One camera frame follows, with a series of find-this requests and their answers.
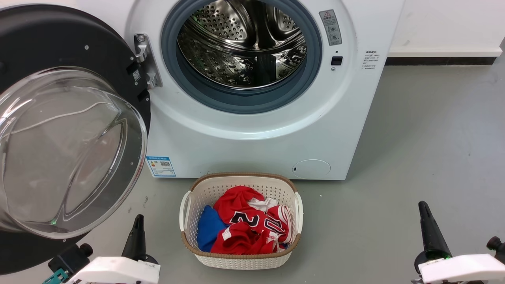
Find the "small black text sticker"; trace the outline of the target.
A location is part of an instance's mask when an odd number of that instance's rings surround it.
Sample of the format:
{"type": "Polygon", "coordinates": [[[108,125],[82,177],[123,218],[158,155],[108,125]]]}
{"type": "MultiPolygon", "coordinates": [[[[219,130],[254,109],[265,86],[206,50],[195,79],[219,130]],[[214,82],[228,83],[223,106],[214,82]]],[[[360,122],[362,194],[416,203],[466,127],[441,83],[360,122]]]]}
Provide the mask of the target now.
{"type": "Polygon", "coordinates": [[[367,50],[364,53],[364,57],[361,61],[362,70],[375,70],[380,61],[380,54],[375,50],[367,50]]]}

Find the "white perforated laundry basket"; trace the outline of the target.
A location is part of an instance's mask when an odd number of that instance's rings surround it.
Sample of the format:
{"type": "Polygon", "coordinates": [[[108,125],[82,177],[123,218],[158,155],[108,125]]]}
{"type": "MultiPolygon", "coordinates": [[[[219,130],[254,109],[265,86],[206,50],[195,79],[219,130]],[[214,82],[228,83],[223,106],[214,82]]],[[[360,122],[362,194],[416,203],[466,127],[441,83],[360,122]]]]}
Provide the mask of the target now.
{"type": "Polygon", "coordinates": [[[303,228],[303,202],[295,185],[286,177],[270,173],[224,172],[200,177],[184,194],[179,209],[179,228],[185,247],[204,265],[220,269],[261,270],[286,263],[298,245],[303,228]],[[197,223],[206,205],[213,205],[226,190],[245,185],[271,197],[290,209],[294,241],[283,252],[256,255],[231,255],[204,252],[197,248],[197,223]]]}

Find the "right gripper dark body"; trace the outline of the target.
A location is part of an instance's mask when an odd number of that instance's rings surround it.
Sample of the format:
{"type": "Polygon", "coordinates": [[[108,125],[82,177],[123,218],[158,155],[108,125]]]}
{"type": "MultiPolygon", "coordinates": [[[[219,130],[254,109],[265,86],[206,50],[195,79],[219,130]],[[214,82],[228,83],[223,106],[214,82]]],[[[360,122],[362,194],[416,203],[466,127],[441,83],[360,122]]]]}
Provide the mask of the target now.
{"type": "Polygon", "coordinates": [[[418,256],[414,260],[415,271],[416,271],[416,273],[421,275],[420,268],[419,268],[419,266],[421,264],[432,261],[432,260],[449,259],[452,257],[453,256],[451,255],[451,253],[447,253],[444,250],[424,250],[421,253],[419,253],[418,256]]]}

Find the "blue energy label sticker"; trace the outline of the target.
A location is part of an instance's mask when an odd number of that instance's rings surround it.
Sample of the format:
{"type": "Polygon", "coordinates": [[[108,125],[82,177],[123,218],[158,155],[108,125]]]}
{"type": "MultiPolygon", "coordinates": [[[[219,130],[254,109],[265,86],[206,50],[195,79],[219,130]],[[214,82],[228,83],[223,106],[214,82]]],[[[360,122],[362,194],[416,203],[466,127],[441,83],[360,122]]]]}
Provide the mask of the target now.
{"type": "Polygon", "coordinates": [[[147,156],[146,163],[155,178],[174,178],[176,173],[169,157],[147,156]]]}

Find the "black round glass washer door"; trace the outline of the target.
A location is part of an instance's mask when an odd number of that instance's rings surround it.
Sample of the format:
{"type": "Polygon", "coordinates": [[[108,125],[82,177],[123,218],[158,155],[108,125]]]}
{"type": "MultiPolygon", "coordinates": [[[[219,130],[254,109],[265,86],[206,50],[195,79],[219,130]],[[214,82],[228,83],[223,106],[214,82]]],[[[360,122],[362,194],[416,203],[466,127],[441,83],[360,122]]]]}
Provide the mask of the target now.
{"type": "Polygon", "coordinates": [[[118,28],[76,2],[0,4],[0,275],[78,246],[121,206],[150,117],[118,28]]]}

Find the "metal door hinge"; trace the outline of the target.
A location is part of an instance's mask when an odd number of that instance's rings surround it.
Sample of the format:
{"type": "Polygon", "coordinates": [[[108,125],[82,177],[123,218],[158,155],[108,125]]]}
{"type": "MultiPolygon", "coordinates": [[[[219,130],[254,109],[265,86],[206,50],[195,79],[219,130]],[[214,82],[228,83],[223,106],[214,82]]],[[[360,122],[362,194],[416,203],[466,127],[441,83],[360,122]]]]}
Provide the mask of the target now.
{"type": "Polygon", "coordinates": [[[147,89],[163,87],[150,39],[147,34],[134,34],[136,61],[146,73],[147,89]]]}

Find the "white garment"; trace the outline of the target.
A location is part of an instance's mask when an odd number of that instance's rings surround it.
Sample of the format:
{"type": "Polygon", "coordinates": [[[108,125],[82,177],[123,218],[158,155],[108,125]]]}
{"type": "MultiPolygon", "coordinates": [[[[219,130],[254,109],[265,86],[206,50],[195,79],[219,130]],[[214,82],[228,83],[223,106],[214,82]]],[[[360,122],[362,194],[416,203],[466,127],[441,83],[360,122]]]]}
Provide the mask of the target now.
{"type": "Polygon", "coordinates": [[[265,198],[263,201],[258,200],[257,198],[251,198],[247,204],[254,209],[261,210],[263,212],[267,212],[270,208],[279,205],[278,201],[273,198],[265,198]]]}

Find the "round white filter cover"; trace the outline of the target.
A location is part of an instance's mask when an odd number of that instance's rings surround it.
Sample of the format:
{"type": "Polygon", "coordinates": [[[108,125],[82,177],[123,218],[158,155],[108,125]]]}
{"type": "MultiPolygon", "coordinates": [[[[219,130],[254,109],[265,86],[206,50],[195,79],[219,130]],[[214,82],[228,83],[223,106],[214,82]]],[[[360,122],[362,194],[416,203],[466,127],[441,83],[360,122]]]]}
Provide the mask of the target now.
{"type": "Polygon", "coordinates": [[[319,159],[308,159],[296,163],[293,168],[293,174],[299,179],[325,179],[325,176],[331,171],[331,166],[319,159]]]}

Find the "blue garment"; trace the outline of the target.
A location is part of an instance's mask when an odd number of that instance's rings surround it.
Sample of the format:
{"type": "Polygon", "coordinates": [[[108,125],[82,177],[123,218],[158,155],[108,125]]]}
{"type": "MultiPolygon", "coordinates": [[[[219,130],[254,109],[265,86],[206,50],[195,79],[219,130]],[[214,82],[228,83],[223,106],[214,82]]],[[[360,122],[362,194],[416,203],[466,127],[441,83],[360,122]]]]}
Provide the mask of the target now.
{"type": "Polygon", "coordinates": [[[199,250],[209,253],[217,240],[217,235],[228,227],[218,212],[211,206],[206,205],[197,225],[197,246],[199,250]]]}

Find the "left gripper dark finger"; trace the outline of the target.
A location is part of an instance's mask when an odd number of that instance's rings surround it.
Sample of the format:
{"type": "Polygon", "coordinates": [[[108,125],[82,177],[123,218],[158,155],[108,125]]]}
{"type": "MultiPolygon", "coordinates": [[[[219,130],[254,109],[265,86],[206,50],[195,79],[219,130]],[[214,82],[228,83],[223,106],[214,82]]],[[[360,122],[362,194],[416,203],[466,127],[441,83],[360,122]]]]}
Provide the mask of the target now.
{"type": "Polygon", "coordinates": [[[146,254],[146,233],[144,231],[144,216],[135,218],[135,258],[140,259],[146,254]]]}
{"type": "Polygon", "coordinates": [[[134,219],[132,229],[126,240],[121,257],[126,257],[129,259],[135,259],[138,254],[138,239],[140,236],[140,215],[137,215],[134,219]]]}

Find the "grey warning sticker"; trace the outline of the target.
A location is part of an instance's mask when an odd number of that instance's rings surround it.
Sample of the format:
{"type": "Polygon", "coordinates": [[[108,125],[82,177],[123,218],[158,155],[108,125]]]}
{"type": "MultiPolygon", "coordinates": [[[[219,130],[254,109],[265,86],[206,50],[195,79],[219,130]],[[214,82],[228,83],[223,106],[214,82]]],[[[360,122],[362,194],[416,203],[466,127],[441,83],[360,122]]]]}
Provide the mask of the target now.
{"type": "Polygon", "coordinates": [[[335,11],[333,9],[320,11],[319,16],[325,29],[328,44],[330,46],[341,45],[342,36],[335,11]]]}

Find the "red basketball jersey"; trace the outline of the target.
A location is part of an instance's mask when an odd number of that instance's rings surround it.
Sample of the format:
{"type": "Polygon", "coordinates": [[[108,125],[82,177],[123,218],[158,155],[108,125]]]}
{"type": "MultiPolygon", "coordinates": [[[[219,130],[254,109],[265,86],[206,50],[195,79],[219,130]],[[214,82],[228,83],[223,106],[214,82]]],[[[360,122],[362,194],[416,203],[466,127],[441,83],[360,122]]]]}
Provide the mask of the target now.
{"type": "Polygon", "coordinates": [[[228,227],[217,235],[211,253],[280,253],[294,241],[296,234],[289,208],[279,204],[263,212],[247,204],[251,198],[261,201],[265,199],[251,187],[236,186],[227,190],[216,201],[213,208],[228,227]]]}

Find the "white front-load washing machine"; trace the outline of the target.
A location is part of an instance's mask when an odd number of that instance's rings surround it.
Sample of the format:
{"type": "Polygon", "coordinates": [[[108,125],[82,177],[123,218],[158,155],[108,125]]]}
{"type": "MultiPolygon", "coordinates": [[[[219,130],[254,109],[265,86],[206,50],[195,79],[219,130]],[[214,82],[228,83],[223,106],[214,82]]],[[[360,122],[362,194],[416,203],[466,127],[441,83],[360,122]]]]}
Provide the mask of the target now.
{"type": "Polygon", "coordinates": [[[161,50],[163,24],[179,0],[73,0],[118,28],[128,44],[147,34],[163,87],[150,91],[153,134],[148,156],[169,157],[178,178],[217,172],[267,172],[299,179],[293,166],[319,159],[331,166],[324,180],[344,180],[355,154],[405,0],[299,0],[321,35],[322,59],[311,87],[291,103],[258,114],[204,106],[168,73],[161,50]],[[330,46],[320,11],[335,11],[342,44],[330,46]],[[362,70],[367,50],[380,54],[362,70]],[[343,56],[341,66],[331,66],[343,56]]]}

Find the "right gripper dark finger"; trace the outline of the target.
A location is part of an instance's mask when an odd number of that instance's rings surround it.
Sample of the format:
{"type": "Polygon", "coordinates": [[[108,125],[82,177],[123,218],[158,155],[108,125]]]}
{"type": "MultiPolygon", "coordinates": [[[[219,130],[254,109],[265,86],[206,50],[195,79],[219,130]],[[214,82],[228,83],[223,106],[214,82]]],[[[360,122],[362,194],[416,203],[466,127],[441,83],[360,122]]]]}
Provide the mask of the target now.
{"type": "Polygon", "coordinates": [[[449,250],[449,247],[442,235],[442,232],[440,230],[440,227],[438,226],[438,250],[444,250],[446,251],[447,253],[451,253],[450,250],[449,250]]]}
{"type": "Polygon", "coordinates": [[[420,228],[425,254],[434,254],[438,250],[438,225],[429,205],[425,201],[418,202],[420,228]]]}

